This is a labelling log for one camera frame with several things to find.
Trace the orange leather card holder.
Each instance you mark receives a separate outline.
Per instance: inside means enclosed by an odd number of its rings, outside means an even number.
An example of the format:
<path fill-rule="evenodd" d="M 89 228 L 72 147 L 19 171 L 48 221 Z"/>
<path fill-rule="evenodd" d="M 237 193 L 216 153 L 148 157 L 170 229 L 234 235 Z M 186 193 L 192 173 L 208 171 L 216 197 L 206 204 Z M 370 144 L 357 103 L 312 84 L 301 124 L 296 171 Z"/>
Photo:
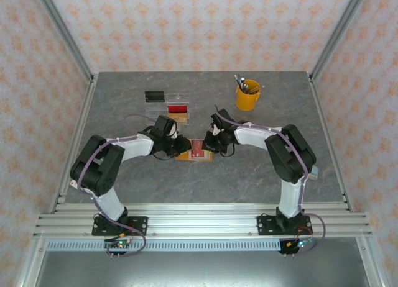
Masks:
<path fill-rule="evenodd" d="M 213 154 L 211 153 L 210 158 L 207 158 L 207 159 L 194 159 L 191 157 L 191 150 L 189 150 L 188 152 L 180 154 L 175 159 L 176 160 L 194 161 L 194 162 L 211 162 L 213 159 Z"/>

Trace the clear acrylic organizer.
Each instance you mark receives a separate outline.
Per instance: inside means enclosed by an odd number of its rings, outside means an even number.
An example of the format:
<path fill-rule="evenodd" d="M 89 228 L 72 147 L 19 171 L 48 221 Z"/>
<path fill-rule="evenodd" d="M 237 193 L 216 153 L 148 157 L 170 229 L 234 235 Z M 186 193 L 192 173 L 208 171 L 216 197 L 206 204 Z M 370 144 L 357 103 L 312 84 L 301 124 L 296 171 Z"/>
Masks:
<path fill-rule="evenodd" d="M 153 121 L 147 121 L 147 125 L 154 125 L 155 120 L 159 115 L 165 115 L 168 117 L 168 105 L 187 105 L 188 106 L 188 118 L 190 119 L 190 100 L 189 94 L 187 93 L 165 93 L 165 102 L 163 103 L 146 103 L 145 102 L 145 115 L 148 116 Z"/>

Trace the gold VIP card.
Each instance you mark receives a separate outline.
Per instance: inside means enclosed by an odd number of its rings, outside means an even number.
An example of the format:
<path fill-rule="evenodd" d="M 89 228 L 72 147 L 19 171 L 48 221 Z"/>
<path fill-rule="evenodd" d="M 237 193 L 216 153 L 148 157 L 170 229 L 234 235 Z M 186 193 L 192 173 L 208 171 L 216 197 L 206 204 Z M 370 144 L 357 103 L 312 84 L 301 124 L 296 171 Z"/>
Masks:
<path fill-rule="evenodd" d="M 168 117 L 173 119 L 175 122 L 183 125 L 188 124 L 188 113 L 187 112 L 178 112 L 178 113 L 168 113 Z"/>

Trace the plain black card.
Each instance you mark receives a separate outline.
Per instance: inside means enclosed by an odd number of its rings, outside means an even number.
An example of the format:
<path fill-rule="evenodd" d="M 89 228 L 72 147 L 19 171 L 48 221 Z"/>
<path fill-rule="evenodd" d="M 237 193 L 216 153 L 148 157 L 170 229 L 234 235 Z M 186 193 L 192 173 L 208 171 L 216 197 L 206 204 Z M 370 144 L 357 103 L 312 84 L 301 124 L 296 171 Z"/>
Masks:
<path fill-rule="evenodd" d="M 145 91 L 145 102 L 146 103 L 164 103 L 165 93 L 164 91 Z"/>

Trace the yellow pen cup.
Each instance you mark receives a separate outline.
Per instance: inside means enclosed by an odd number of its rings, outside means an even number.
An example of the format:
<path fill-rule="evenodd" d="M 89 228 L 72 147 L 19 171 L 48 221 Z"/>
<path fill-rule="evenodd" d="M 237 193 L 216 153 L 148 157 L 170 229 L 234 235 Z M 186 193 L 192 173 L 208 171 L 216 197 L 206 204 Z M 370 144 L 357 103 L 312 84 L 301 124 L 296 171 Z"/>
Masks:
<path fill-rule="evenodd" d="M 248 85 L 248 90 L 254 88 L 256 86 L 260 86 L 257 81 L 246 79 L 245 83 Z M 247 92 L 243 92 L 239 86 L 236 87 L 236 106 L 238 109 L 242 111 L 250 111 L 253 110 L 259 96 L 261 94 L 261 88 L 256 94 L 248 94 Z"/>

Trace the grey metal sheet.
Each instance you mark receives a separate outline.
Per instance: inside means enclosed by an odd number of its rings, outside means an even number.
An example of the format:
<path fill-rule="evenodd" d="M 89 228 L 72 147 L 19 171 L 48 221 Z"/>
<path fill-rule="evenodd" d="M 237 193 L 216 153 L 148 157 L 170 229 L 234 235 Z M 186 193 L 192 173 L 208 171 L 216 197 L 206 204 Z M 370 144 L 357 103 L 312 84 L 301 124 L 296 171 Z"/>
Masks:
<path fill-rule="evenodd" d="M 45 252 L 22 287 L 379 287 L 356 247 L 276 252 Z"/>

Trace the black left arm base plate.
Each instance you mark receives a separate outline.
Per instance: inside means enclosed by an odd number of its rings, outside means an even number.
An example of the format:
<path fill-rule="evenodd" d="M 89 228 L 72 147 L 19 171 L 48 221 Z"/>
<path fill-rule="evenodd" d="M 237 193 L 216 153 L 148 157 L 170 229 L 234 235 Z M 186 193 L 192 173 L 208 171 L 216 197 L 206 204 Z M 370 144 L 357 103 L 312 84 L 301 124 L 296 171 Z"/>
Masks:
<path fill-rule="evenodd" d="M 115 225 L 103 216 L 95 215 L 93 220 L 94 223 L 91 231 L 92 236 L 115 237 L 121 233 L 124 233 L 125 235 L 134 234 L 130 229 Z M 142 234 L 146 235 L 148 222 L 147 217 L 126 216 L 121 217 L 118 222 L 124 224 L 125 226 L 132 227 L 133 229 L 136 229 Z"/>

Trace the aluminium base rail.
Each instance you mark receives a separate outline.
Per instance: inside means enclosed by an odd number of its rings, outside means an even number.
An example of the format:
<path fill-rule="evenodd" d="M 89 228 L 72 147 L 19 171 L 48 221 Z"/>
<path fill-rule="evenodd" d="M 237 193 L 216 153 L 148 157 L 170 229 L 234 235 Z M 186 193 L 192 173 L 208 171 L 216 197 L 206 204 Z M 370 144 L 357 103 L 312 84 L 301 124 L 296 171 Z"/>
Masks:
<path fill-rule="evenodd" d="M 275 203 L 196 203 L 196 204 L 127 204 L 133 216 L 149 219 L 150 239 L 256 239 L 256 217 L 271 215 Z M 327 237 L 372 236 L 369 217 L 350 212 L 345 202 L 306 203 L 305 211 L 312 214 L 315 237 L 321 237 L 322 224 Z M 96 208 L 93 204 L 58 204 L 53 214 L 39 216 L 35 237 L 89 237 Z"/>

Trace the aluminium table side rail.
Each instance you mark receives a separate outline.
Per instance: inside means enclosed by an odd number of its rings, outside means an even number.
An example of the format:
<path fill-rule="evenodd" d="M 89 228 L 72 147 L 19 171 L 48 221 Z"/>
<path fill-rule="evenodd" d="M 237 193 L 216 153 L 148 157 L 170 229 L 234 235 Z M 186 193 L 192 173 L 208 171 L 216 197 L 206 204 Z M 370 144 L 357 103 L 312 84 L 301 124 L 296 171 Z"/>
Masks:
<path fill-rule="evenodd" d="M 332 159 L 332 162 L 333 162 L 335 173 L 336 173 L 336 176 L 337 176 L 337 179 L 338 179 L 338 183 L 339 183 L 339 187 L 340 187 L 340 190 L 341 190 L 341 194 L 343 196 L 343 199 L 345 200 L 345 203 L 347 204 L 348 210 L 350 212 L 355 212 L 355 208 L 354 208 L 353 203 L 352 203 L 350 192 L 347 190 L 347 187 L 345 185 L 345 183 L 346 183 L 345 182 L 345 176 L 344 176 L 344 174 L 343 174 L 343 172 L 342 172 L 342 170 L 340 168 L 340 164 L 339 164 L 338 158 L 336 156 L 335 148 L 333 146 L 333 142 L 332 142 L 332 139 L 331 139 L 330 131 L 329 131 L 328 126 L 327 126 L 327 122 L 326 122 L 326 118 L 325 118 L 325 115 L 324 115 L 324 112 L 323 112 L 323 109 L 322 109 L 322 106 L 321 106 L 320 98 L 318 96 L 317 89 L 315 87 L 315 82 L 314 82 L 313 78 L 311 77 L 310 73 L 307 73 L 307 77 L 308 77 L 308 82 L 309 82 L 309 85 L 310 85 L 310 88 L 311 88 L 311 91 L 312 91 L 312 94 L 313 94 L 315 105 L 317 107 L 318 115 L 320 117 L 320 121 L 321 121 L 321 124 L 322 124 L 322 127 L 323 127 L 323 131 L 324 131 L 324 134 L 325 134 L 326 142 L 327 142 L 328 149 L 329 149 L 329 152 L 330 152 L 330 155 L 331 155 L 331 159 Z"/>
<path fill-rule="evenodd" d="M 52 203 L 50 205 L 49 213 L 52 214 L 55 212 L 55 208 L 59 203 L 59 200 L 62 200 L 67 195 L 67 190 L 70 182 L 70 169 L 75 162 L 75 159 L 78 155 L 78 148 L 81 142 L 81 137 L 84 131 L 86 118 L 88 112 L 90 110 L 91 101 L 94 95 L 96 83 L 98 80 L 99 74 L 94 74 L 92 79 L 89 81 L 88 88 L 86 90 L 85 98 L 80 108 L 80 112 L 78 114 L 78 119 L 74 127 L 72 141 L 69 149 L 69 153 L 67 156 L 67 160 L 65 162 L 65 166 L 63 169 L 62 177 L 59 181 L 59 184 L 55 190 L 55 195 L 53 196 Z"/>

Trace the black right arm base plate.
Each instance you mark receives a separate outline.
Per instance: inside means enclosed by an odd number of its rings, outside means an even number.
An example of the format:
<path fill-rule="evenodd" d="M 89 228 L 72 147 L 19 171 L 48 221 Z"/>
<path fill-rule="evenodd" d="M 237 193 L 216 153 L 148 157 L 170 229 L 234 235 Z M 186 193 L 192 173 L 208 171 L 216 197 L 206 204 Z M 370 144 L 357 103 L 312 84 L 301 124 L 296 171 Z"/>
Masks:
<path fill-rule="evenodd" d="M 285 216 L 257 216 L 259 235 L 312 235 L 312 225 L 308 216 L 297 215 L 292 218 Z"/>

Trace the aluminium frame post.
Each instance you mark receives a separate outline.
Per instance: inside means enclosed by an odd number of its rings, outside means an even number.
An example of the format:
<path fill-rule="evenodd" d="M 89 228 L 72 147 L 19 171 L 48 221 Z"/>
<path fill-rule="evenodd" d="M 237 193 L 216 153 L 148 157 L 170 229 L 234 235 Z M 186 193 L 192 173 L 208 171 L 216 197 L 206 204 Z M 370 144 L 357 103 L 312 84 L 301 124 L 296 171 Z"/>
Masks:
<path fill-rule="evenodd" d="M 349 0 L 345 10 L 343 11 L 338 23 L 336 24 L 330 38 L 328 39 L 325 47 L 323 48 L 313 70 L 309 73 L 309 79 L 312 83 L 315 83 L 321 76 L 327 63 L 330 61 L 333 52 L 343 38 L 348 26 L 353 21 L 357 11 L 362 5 L 364 0 Z"/>
<path fill-rule="evenodd" d="M 80 49 L 75 42 L 71 32 L 69 31 L 66 22 L 62 18 L 59 10 L 57 9 L 53 0 L 39 0 L 50 17 L 53 25 L 55 26 L 58 34 L 61 36 L 63 42 L 65 43 L 68 51 L 70 52 L 72 58 L 74 59 L 77 67 L 83 77 L 91 83 L 93 81 L 94 75 L 91 72 L 86 60 L 84 59 Z"/>

